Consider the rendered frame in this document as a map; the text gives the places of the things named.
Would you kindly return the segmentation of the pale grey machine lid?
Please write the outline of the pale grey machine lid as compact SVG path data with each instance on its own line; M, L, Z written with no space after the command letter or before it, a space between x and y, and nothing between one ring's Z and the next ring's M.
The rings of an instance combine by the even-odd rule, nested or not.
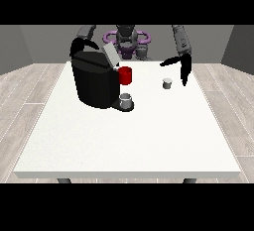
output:
M116 52L112 43L108 43L102 47L103 52L105 53L110 65L115 67L120 61L121 58Z

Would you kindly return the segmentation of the red pod holder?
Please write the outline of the red pod holder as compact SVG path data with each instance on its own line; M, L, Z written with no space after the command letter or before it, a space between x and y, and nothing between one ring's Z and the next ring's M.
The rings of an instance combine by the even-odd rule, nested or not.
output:
M132 82L132 68L129 66L121 66L118 69L119 83L122 85L128 85Z

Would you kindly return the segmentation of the black coffee machine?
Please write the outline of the black coffee machine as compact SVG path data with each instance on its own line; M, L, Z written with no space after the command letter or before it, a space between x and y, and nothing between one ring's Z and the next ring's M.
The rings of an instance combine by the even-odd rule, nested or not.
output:
M122 112L129 112L132 107L120 107L119 96L119 68L113 68L104 53L83 52L76 53L71 60L71 67L78 98L84 104L100 109L115 108Z

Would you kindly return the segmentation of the small grey cup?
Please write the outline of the small grey cup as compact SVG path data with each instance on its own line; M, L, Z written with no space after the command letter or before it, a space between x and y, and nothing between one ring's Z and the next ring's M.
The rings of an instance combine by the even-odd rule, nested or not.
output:
M129 109L132 107L132 96L129 93L122 93L119 96L120 107L123 109Z

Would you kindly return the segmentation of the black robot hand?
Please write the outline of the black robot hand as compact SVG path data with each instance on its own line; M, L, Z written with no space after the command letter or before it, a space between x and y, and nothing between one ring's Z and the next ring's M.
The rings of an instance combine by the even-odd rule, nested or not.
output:
M188 77L191 73L191 55L183 54L179 57L167 58L163 62L160 63L160 66L171 65L175 63L181 63L181 81L183 86L187 85Z
M82 51L85 46L91 47L96 50L99 49L99 46L91 40L75 38L70 45L69 56L72 58L76 53Z

